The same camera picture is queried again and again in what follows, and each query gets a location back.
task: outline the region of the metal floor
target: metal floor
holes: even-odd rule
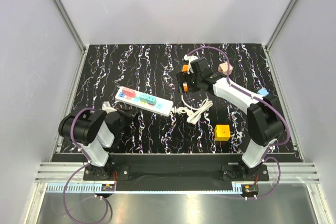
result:
[[[270,190],[261,185],[260,195]],[[67,194],[72,215],[83,222],[95,222],[105,211],[105,204],[88,194]],[[115,194],[108,198],[113,208],[102,223],[317,223],[308,191],[304,185],[282,184],[273,195],[261,200],[233,200],[233,195],[160,195]],[[73,223],[65,215],[62,194],[46,193],[39,224]]]

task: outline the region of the power strip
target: power strip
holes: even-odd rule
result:
[[[115,95],[115,99],[119,102],[164,116],[169,116],[173,107],[172,101],[125,87],[120,87],[118,93]]]

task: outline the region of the gray wall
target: gray wall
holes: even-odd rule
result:
[[[336,220],[336,1],[300,0],[271,48],[304,156]]]
[[[0,0],[1,223],[19,223],[50,156],[80,52],[51,0]]]
[[[290,0],[62,0],[85,44],[266,43]]]

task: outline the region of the bundled white cable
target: bundled white cable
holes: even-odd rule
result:
[[[201,106],[199,106],[198,109],[195,109],[189,106],[188,104],[186,104],[186,102],[183,99],[183,96],[181,96],[181,98],[182,98],[182,102],[184,103],[185,106],[187,106],[187,108],[186,107],[179,107],[179,108],[173,107],[172,113],[187,114],[188,115],[187,123],[196,124],[200,120],[202,113],[208,110],[209,108],[211,108],[211,106],[213,105],[212,101],[210,101],[209,99],[205,99],[202,102]]]

